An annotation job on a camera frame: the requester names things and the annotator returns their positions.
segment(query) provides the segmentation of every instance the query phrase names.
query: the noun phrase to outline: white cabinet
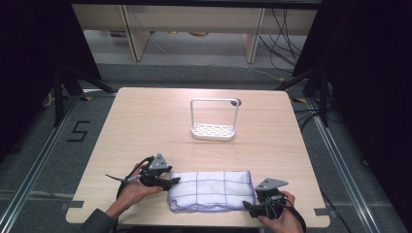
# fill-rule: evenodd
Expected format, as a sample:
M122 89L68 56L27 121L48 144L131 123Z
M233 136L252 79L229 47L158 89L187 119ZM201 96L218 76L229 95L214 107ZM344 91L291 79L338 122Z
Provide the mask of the white cabinet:
M125 31L135 61L142 59L151 31L216 32L243 35L253 63L259 34L278 34L284 10L261 8L73 5L83 30ZM290 35L307 35L316 11L287 10Z

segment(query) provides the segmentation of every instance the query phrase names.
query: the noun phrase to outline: wooden table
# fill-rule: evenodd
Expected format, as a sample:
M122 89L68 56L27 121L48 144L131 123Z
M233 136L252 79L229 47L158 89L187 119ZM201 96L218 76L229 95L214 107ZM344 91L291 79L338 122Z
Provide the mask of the wooden table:
M192 98L242 101L231 141L200 141L191 136ZM201 107L195 115L210 120L203 123L214 123L222 116L231 120L233 108L230 104L216 109ZM315 209L326 206L287 93L131 87L122 88L115 99L74 197L74 201L84 201L83 207L70 208L67 220L84 222L95 208L106 211L120 183L105 174L124 177L136 163L158 152L174 172L250 170L254 186L265 178L288 181L289 185L280 189L296 197L295 206L307 226L329 225L328 216L315 215ZM167 192L149 196L125 212L120 223L262 227L248 212L174 214L166 197Z

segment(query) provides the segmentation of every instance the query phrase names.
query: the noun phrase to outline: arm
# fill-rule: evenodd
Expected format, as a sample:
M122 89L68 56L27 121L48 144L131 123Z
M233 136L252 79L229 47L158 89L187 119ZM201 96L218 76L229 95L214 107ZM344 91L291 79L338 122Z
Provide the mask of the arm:
M139 174L137 169L133 176ZM128 183L109 209L103 213L96 209L82 225L80 232L86 233L106 233L109 232L116 223L116 219L131 206L140 202L146 196L161 192L159 186L144 186L139 180Z
M287 206L294 205L294 196L286 191L282 191L288 198ZM267 226L273 233L302 233L302 227L296 217L287 209L282 211L278 219L270 220L266 216L257 218L263 225Z

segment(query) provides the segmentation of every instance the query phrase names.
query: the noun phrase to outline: gray floor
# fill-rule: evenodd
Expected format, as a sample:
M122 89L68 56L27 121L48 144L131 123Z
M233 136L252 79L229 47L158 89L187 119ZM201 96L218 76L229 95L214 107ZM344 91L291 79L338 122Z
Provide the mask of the gray floor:
M85 34L104 82L112 87L271 89L279 85L281 78L291 78L290 73L275 69L272 62L287 71L292 66L275 57L271 62L269 52L262 43L258 45L255 63L248 64L241 35L211 33L195 37L184 32L155 32L151 35L142 61L136 63L131 60L124 38L110 37L104 31L86 31ZM267 35L263 39L272 44ZM297 47L302 47L305 37L291 39ZM292 59L289 53L283 53ZM87 83L83 86L92 88ZM303 87L304 82L299 83L291 87L288 94L291 98L301 98ZM76 191L114 98L93 96L89 101L76 103L40 177L15 219L12 232L72 232L79 227L65 220L65 205ZM297 101L292 102L292 106L296 111L309 109L307 104ZM307 114L298 112L296 119ZM362 156L338 113L329 111L328 117L330 133L381 232L406 232L373 174L360 163ZM86 130L87 135L83 142L70 143L69 139L79 137L72 133L79 120L89 120L80 128ZM14 192L24 181L52 132L52 123L53 105L46 107L33 120L19 142L21 150L11 153L0 164L0 210L6 209ZM321 190L352 232L367 232L313 119L304 127L302 136ZM326 206L330 210L330 226L325 229L311 228L308 232L347 232L327 201Z

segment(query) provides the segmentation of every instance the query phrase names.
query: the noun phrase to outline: white sponge holder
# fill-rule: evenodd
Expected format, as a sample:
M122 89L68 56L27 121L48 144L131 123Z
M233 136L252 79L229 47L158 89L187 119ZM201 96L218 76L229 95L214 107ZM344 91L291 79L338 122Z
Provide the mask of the white sponge holder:
M210 124L210 123L197 123L194 120L194 107L193 103L196 101L225 101L236 107L234 111L234 120L232 125L224 124ZM191 112L191 134L194 138L200 140L218 140L229 141L236 133L236 119L240 106L239 99L221 99L221 98L193 98L190 101Z

